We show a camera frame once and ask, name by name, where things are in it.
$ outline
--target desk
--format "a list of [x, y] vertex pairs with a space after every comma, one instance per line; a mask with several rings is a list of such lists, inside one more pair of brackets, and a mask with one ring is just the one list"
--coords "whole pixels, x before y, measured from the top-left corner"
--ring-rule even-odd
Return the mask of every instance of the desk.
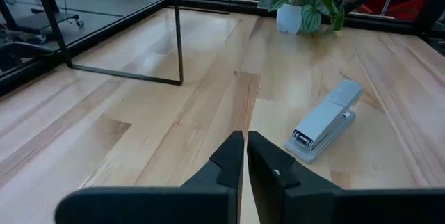
[[[53, 34], [55, 39], [57, 40], [57, 43], [60, 47], [59, 51], [61, 55], [63, 56], [66, 65], [69, 68], [83, 70], [87, 72], [96, 72], [100, 74], [108, 74], [118, 77], [126, 77], [131, 79], [140, 79], [144, 81], [153, 81], [153, 82], [159, 82], [159, 83], [166, 83], [171, 85], [182, 85], [184, 81], [184, 72], [183, 72], [183, 66], [182, 66], [182, 46], [181, 46], [181, 26], [180, 26], [180, 19], [179, 19], [179, 6], [178, 6], [178, 0], [172, 0], [173, 7], [175, 9], [175, 26], [176, 26], [176, 36], [177, 36], [177, 52], [178, 52], [178, 66], [179, 66], [179, 80], [174, 79], [162, 79], [157, 77], [150, 77], [146, 75], [141, 74], [133, 74], [123, 71], [117, 71], [117, 70], [108, 70], [105, 68], [98, 68], [98, 67], [88, 67], [84, 65], [75, 65], [72, 63], [72, 57], [70, 56], [70, 52], [67, 49], [67, 45], [63, 39], [63, 35], [60, 32], [60, 29], [58, 27], [57, 19], [56, 19], [56, 13], [58, 12], [58, 7], [55, 0], [41, 0], [44, 11], [47, 14], [49, 23], [51, 24], [51, 27], [53, 29]], [[167, 6], [166, 0], [161, 0], [157, 2], [157, 4], [161, 3], [163, 6]], [[157, 6], [156, 2], [152, 5], [148, 5], [144, 8], [142, 8], [139, 11], [136, 11], [136, 15], [131, 14], [123, 19], [120, 19], [120, 23], [124, 25], [124, 27], [131, 26], [132, 24], [136, 23], [136, 21], [131, 20], [132, 17], [135, 17], [138, 15], [138, 19], [143, 19], [144, 15], [149, 15], [149, 13], [145, 13], [147, 11], [152, 11], [152, 13], [155, 13], [159, 9], [161, 9], [163, 6]]]

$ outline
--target table leg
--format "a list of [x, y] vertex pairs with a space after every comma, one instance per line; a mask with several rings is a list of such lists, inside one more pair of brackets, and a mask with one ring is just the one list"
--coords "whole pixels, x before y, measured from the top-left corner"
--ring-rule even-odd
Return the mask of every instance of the table leg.
[[53, 35], [57, 40], [58, 46], [60, 48], [60, 52], [61, 52], [63, 58], [65, 59], [65, 63], [67, 64], [68, 67], [72, 68], [73, 66], [72, 66], [72, 62], [71, 62], [70, 53], [69, 53], [69, 51], [67, 49], [67, 45], [65, 44], [65, 41], [63, 39], [62, 32], [60, 32], [60, 28], [58, 27], [57, 20], [54, 17], [54, 13], [59, 12], [56, 0], [40, 0], [40, 1], [42, 2], [44, 12], [47, 14], [49, 23], [52, 28]]
[[178, 0], [173, 0], [173, 6], [175, 8], [175, 24], [176, 24], [176, 39], [178, 47], [178, 62], [179, 62], [179, 82], [184, 82], [184, 68], [182, 64], [182, 42], [181, 42], [181, 20], [179, 16]]

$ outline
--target red object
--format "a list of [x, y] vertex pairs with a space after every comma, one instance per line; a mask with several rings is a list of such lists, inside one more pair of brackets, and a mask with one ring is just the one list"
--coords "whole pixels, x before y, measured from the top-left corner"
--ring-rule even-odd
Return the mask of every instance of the red object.
[[[359, 6], [357, 11], [360, 13], [379, 15], [382, 12], [385, 1], [386, 0], [369, 0]], [[422, 9], [424, 2], [425, 0], [391, 0], [385, 15], [396, 19], [413, 21]]]

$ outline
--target wood grain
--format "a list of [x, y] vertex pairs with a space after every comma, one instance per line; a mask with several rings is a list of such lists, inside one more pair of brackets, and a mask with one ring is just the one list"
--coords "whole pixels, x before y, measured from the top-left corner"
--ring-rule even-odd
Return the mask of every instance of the wood grain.
[[[183, 86], [60, 66], [0, 98], [2, 222], [52, 223], [56, 203], [85, 186], [179, 186], [235, 130], [284, 148], [342, 79], [363, 86], [357, 117], [306, 166], [345, 189], [445, 185], [445, 60], [419, 38], [289, 35], [271, 18], [192, 11], [181, 23]], [[173, 11], [75, 62], [176, 79]], [[241, 222], [259, 223], [244, 161]]]

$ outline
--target black metal frame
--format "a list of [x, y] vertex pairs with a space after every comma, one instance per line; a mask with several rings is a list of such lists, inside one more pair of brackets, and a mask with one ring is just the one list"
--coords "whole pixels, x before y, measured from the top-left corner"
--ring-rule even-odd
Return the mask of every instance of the black metal frame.
[[[158, 10], [164, 8], [167, 6], [167, 3], [165, 0], [163, 0], [162, 6], [157, 6]], [[178, 66], [179, 66], [179, 80], [172, 80], [172, 79], [164, 79], [164, 78], [158, 78], [158, 77], [151, 77], [147, 75], [141, 75], [141, 74], [134, 74], [130, 72], [123, 72], [118, 70], [109, 70], [106, 68], [100, 68], [100, 67], [88, 67], [85, 65], [77, 65], [73, 64], [71, 53], [67, 48], [67, 45], [65, 44], [65, 41], [63, 39], [63, 35], [60, 32], [60, 28], [58, 26], [58, 23], [56, 21], [56, 18], [54, 17], [54, 13], [58, 11], [56, 1], [55, 0], [41, 0], [43, 8], [45, 13], [47, 14], [48, 20], [51, 24], [51, 27], [53, 29], [53, 35], [55, 39], [57, 40], [57, 43], [60, 47], [60, 54], [63, 56], [65, 60], [65, 64], [72, 69], [76, 70], [83, 70], [87, 72], [95, 72], [100, 74], [108, 74], [113, 75], [117, 77], [125, 77], [125, 78], [131, 78], [131, 79], [140, 79], [143, 81], [153, 81], [158, 83], [165, 83], [170, 85], [176, 85], [180, 86], [184, 82], [184, 66], [183, 66], [183, 60], [182, 60], [182, 43], [181, 43], [181, 22], [179, 18], [179, 5], [178, 0], [172, 0], [173, 7], [175, 9], [175, 25], [176, 25], [176, 36], [177, 36], [177, 51], [178, 51]]]
[[[374, 30], [374, 31], [386, 31], [391, 33], [402, 33], [402, 34], [409, 34], [409, 35], [417, 35], [421, 37], [423, 40], [428, 42], [428, 44], [432, 45], [432, 41], [428, 40], [429, 37], [444, 37], [445, 35], [443, 33], [438, 33], [431, 31], [430, 28], [428, 28], [428, 25], [431, 25], [435, 23], [435, 20], [437, 18], [434, 18], [432, 16], [426, 16], [431, 15], [429, 11], [434, 11], [434, 14], [437, 14], [436, 12], [439, 10], [443, 10], [441, 6], [437, 6], [437, 4], [434, 4], [434, 1], [426, 3], [423, 7], [423, 10], [421, 11], [422, 16], [418, 16], [416, 21], [414, 23], [412, 22], [402, 22], [392, 19], [385, 19], [380, 17], [367, 17], [367, 16], [361, 16], [361, 15], [347, 15], [345, 19], [344, 25], [347, 27], [357, 28], [357, 29], [368, 29], [368, 30]], [[42, 4], [45, 8], [45, 12], [49, 15], [49, 20], [51, 21], [51, 11], [57, 11], [58, 8], [56, 6], [56, 3], [54, 0], [42, 0]], [[245, 13], [245, 14], [251, 14], [251, 15], [258, 15], [263, 17], [275, 17], [275, 12], [268, 12], [266, 9], [258, 8], [256, 1], [246, 1], [246, 0], [160, 0], [152, 5], [145, 6], [144, 8], [141, 8], [140, 10], [135, 11], [134, 13], [131, 13], [127, 16], [124, 16], [120, 18], [118, 21], [105, 26], [104, 28], [95, 31], [81, 39], [76, 40], [75, 42], [65, 44], [63, 42], [62, 34], [60, 32], [60, 29], [56, 23], [51, 23], [51, 26], [53, 27], [54, 33], [56, 33], [56, 39], [60, 45], [60, 49], [57, 50], [59, 53], [59, 58], [53, 58], [50, 61], [48, 60], [38, 60], [44, 61], [44, 63], [41, 65], [36, 65], [34, 62], [29, 62], [30, 65], [25, 65], [22, 69], [25, 70], [23, 74], [16, 70], [13, 73], [5, 75], [1, 75], [0, 82], [1, 81], [11, 81], [11, 84], [8, 84], [9, 88], [18, 87], [24, 82], [32, 79], [32, 77], [36, 77], [47, 70], [51, 69], [52, 67], [61, 64], [63, 61], [67, 63], [68, 66], [72, 65], [72, 68], [76, 68], [79, 70], [85, 70], [85, 71], [91, 71], [91, 72], [99, 72], [103, 74], [110, 74], [110, 75], [117, 75], [121, 77], [129, 77], [134, 79], [144, 79], [148, 81], [156, 81], [156, 82], [163, 82], [163, 83], [169, 83], [174, 85], [180, 85], [184, 80], [183, 75], [183, 68], [182, 68], [182, 52], [179, 50], [181, 49], [181, 36], [180, 36], [180, 25], [177, 27], [177, 39], [178, 39], [178, 51], [180, 54], [178, 54], [179, 59], [179, 69], [180, 69], [180, 78], [179, 81], [172, 81], [172, 80], [166, 80], [166, 79], [160, 79], [156, 77], [144, 77], [140, 76], [138, 74], [128, 74], [120, 71], [113, 71], [113, 70], [103, 70], [95, 67], [84, 67], [79, 65], [74, 65], [71, 62], [71, 57], [74, 57], [81, 52], [95, 46], [96, 44], [100, 43], [101, 41], [111, 37], [112, 35], [115, 35], [116, 33], [125, 30], [129, 26], [135, 24], [136, 22], [139, 22], [140, 20], [146, 18], [147, 16], [156, 13], [162, 8], [167, 7], [173, 7], [175, 9], [175, 17], [177, 18], [175, 20], [175, 23], [179, 25], [179, 7], [184, 9], [198, 9], [203, 10], [206, 12], [216, 12], [216, 13]], [[39, 66], [39, 70], [34, 70], [34, 67]], [[0, 91], [0, 95], [6, 93], [5, 91]]]
[[0, 12], [5, 18], [5, 22], [8, 25], [9, 29], [15, 30], [17, 28], [17, 23], [15, 23], [13, 15], [9, 11], [8, 6], [6, 5], [5, 0], [0, 0]]

